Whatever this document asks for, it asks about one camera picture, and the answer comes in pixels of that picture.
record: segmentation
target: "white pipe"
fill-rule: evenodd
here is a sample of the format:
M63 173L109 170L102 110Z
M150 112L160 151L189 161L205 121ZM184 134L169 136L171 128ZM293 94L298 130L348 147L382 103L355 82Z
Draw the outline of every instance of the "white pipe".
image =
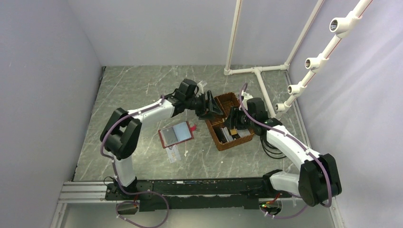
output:
M273 105L271 104L270 97L269 97L269 95L267 93L266 86L264 85L264 82L263 82L263 79L262 79L262 75L260 74L260 70L255 68L253 72L256 74L256 77L258 78L260 89L262 90L263 97L264 97L264 99L266 101L267 108L268 108L269 113L270 113L270 117L272 118L272 117L276 116L276 113L274 112Z
M235 5L234 21L232 22L230 46L228 47L227 62L225 63L224 75L229 75L229 71L230 71L231 57L232 57L232 51L234 49L235 34L237 32L238 18L239 18L239 14L240 14L241 3L242 3L242 0L237 0L237 4Z
M254 73L255 69L259 71L270 71L270 70L287 70L288 67L284 64L278 66L257 66L246 69L237 69L237 70L229 70L226 75L236 75L236 74L245 74L245 73Z
M245 73L253 73L252 68L229 70L228 75L245 74Z
M270 71L270 70L288 70L288 66L282 64L278 66L264 66L261 67L261 71Z
M322 6L322 4L323 4L324 1L325 1L325 0L318 0L318 1L317 1L317 3L316 3L316 5L315 5L314 9L312 10L311 15L309 16L307 22L305 23L305 26L304 26L304 28L302 29L301 34L299 35L297 41L295 42L295 45L294 45L294 47L292 48L291 53L289 54L289 56L288 56L286 62L284 63L284 65L287 65L287 66L290 65L292 59L293 59L294 56L295 56L295 53L297 52L299 46L301 45L302 40L303 40L303 39L305 38L305 36L307 35L308 30L309 30L309 28L311 27L311 25L312 25L312 23L313 23L313 21L314 21L316 15L317 15L317 13L318 13L319 10L320 10L320 7Z
M347 17L343 18L344 22L343 23L348 23L348 26L343 27L342 33L344 33L342 36L340 36L340 33L337 32L337 29L334 29L332 32L335 32L336 35L333 36L333 38L330 40L329 44L326 46L325 50L319 54L318 57L322 57L324 60L324 62L326 62L329 59L330 54L333 52L333 50L337 47L337 45L340 43L340 41L342 40L342 38L344 38L346 36L346 34L348 35L348 33L351 31L351 29L355 26L355 24L357 23L357 21L359 19L361 19L361 16L363 14L363 12L365 11L365 9L369 6L369 4L371 4L372 0L360 0L359 3L355 6L354 10L351 11ZM317 72L321 67L323 67L324 64L317 64L316 68L315 68L315 72ZM303 87L306 87L308 85L308 83L312 80L313 76L316 74L315 72L311 70L308 71L308 73L305 75L305 77L302 79L302 81L300 82L300 85L302 84ZM279 119L283 113L285 113L286 111L288 111L288 109L291 107L291 104L297 99L298 96L300 96L302 94L302 92L304 92L304 90L300 91L299 94L292 94L288 100L286 100L283 104L277 104L276 107L281 107L283 110L279 110L279 112L276 114L276 118Z

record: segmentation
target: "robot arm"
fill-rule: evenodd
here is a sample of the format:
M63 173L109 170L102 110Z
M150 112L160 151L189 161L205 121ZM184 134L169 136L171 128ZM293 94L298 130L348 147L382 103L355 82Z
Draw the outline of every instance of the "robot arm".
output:
M326 180L323 171L317 162L305 152L300 145L308 148L301 141L294 141L287 135L292 134L275 119L269 118L265 110L264 102L261 98L249 98L246 101L248 113L260 123L268 125L273 130L267 130L265 127L255 124L242 110L233 107L230 115L224 122L229 129L245 129L251 127L256 135L262 136L272 146L279 149L287 156L298 168L299 174L286 173L283 170L274 170L263 175L262 187L245 191L249 197L256 195L256 191L263 193L276 193L286 191L301 196L304 202L309 206L315 206L328 199ZM330 154L321 155L318 152L308 149L308 151L317 158L324 166L330 179L330 188L332 196L341 193L341 184L337 171L336 161Z
M185 109L194 110L200 119L212 118L213 114L223 115L222 110L214 101L211 91L207 91L205 94L203 86L204 83L196 84L192 80L185 79L173 93L163 96L153 104L128 111L118 108L112 113L101 134L101 141L118 120L130 115L112 130L105 142L107 155L114 159L116 173L127 191L136 191L137 178L131 156L136 150L142 128L174 117Z

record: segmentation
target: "brown basket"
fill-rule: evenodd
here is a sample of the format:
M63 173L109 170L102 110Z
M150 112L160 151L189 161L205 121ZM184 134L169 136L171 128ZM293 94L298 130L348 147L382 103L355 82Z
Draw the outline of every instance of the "brown basket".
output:
M223 150L229 149L234 146L241 145L242 143L246 143L246 142L249 142L250 140L252 140L253 135L255 133L253 132L252 129L249 129L250 135L248 135L248 136L241 137L239 139L235 139L232 142L221 143L219 141L217 134L214 131L214 128L223 127L224 126L223 119L228 117L231 107L233 107L233 106L239 107L240 103L234 93L222 94L222 95L216 96L214 99L217 102L218 106L221 108L221 110L223 110L224 116L216 116L212 120L206 120L206 124L207 124L207 128L209 129L209 132L211 134L211 137L213 138L213 141L217 147L217 150L223 151Z

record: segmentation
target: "marble floor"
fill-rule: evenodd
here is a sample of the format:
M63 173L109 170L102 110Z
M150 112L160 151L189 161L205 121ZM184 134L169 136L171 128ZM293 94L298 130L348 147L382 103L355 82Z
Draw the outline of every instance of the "marble floor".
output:
M248 67L251 66L231 66L232 69ZM99 153L99 136L111 113L118 107L129 110L148 105L160 95L171 93L184 78L206 81L206 89L214 96L227 92L237 94L248 82L247 92L254 97L263 97L254 74L224 76L223 69L224 66L108 66L94 104L74 181L101 181L113 175L111 161ZM273 104L288 98L285 71L262 72L262 77ZM196 124L197 130L193 140L178 145L181 160L170 163L157 131L183 121ZM281 121L293 135L305 141L294 109L284 114ZM189 110L142 129L133 154L133 165L139 179L259 177L274 169L297 172L288 158L274 160L268 157L258 137L218 151L206 123Z

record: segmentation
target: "card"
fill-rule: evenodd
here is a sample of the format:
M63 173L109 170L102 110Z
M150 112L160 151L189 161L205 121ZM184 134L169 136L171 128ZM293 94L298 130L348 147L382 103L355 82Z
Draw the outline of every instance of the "card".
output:
M245 136L250 135L250 132L249 132L248 129L238 130L237 132L238 132L238 135L239 135L240 137L245 137Z
M160 135L163 148L193 139L193 133L190 130L188 122L160 129L158 130L158 134Z
M181 155L179 154L178 146L173 145L166 148L166 153L168 154L169 162L174 163L181 160Z

